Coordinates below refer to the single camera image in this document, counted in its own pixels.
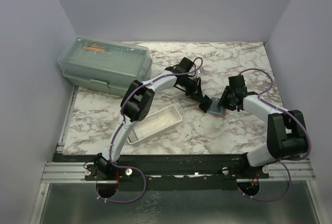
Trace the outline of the tan leather card holder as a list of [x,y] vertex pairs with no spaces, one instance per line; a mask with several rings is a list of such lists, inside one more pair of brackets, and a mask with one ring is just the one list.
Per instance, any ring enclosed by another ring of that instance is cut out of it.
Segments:
[[[219,102],[220,98],[217,98],[217,97],[214,97],[214,96],[211,96],[211,95],[208,95],[208,96],[213,100],[213,103],[209,107],[206,114],[211,114],[213,116],[223,118],[226,114],[226,110],[223,107],[218,106],[218,102]],[[195,109],[199,110],[199,111],[202,111],[199,108],[197,108],[196,96],[192,97],[191,99],[195,101]]]

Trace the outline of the dark credit card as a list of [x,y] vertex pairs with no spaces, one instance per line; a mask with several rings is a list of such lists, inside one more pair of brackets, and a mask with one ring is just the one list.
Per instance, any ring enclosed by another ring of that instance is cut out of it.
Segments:
[[201,109],[204,113],[206,113],[212,103],[213,100],[208,95],[205,95],[200,104],[198,105],[198,108]]

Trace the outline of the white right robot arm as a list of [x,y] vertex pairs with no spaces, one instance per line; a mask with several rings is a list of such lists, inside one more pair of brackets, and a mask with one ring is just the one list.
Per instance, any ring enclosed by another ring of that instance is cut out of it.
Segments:
[[302,112],[277,107],[260,94],[249,92],[243,75],[228,78],[219,105],[224,109],[247,111],[262,120],[267,127],[266,142],[245,153],[239,164],[239,173],[251,178],[258,166],[273,163],[279,159],[298,159],[310,151],[310,139]]

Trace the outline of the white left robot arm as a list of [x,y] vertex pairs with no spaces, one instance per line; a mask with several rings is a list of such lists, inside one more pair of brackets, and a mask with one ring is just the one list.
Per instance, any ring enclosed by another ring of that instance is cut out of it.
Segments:
[[197,76],[203,65],[201,57],[193,61],[184,57],[180,63],[167,67],[160,75],[140,82],[132,81],[120,104],[120,117],[117,127],[110,138],[110,144],[96,155],[93,163],[97,174],[104,180],[114,176],[115,168],[125,169],[116,165],[121,150],[134,127],[147,117],[154,97],[169,88],[179,86],[190,99],[199,103],[199,109],[206,113],[212,100],[203,95],[201,78]]

